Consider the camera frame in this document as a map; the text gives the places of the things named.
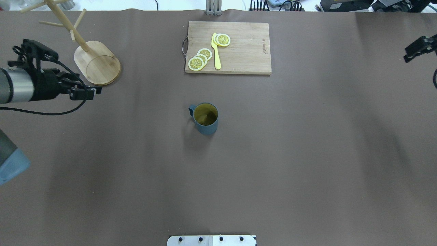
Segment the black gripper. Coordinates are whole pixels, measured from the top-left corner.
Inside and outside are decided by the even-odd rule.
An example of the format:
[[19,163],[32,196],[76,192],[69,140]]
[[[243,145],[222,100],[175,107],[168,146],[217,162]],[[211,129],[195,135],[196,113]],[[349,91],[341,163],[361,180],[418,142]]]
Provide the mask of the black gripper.
[[89,100],[89,95],[100,94],[101,86],[86,86],[79,81],[78,73],[59,69],[42,69],[32,76],[34,84],[33,101],[55,99],[59,94],[68,94],[71,100]]

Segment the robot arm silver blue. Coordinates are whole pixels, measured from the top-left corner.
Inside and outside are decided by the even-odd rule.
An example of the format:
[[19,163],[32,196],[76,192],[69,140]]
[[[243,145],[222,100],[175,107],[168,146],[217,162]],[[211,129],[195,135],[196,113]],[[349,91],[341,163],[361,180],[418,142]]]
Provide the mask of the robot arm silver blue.
[[[71,100],[92,100],[100,94],[98,86],[83,83],[77,73],[70,70],[35,69],[26,66],[1,68],[1,104],[55,99],[60,94]],[[5,184],[27,170],[28,157],[1,131],[1,184]]]

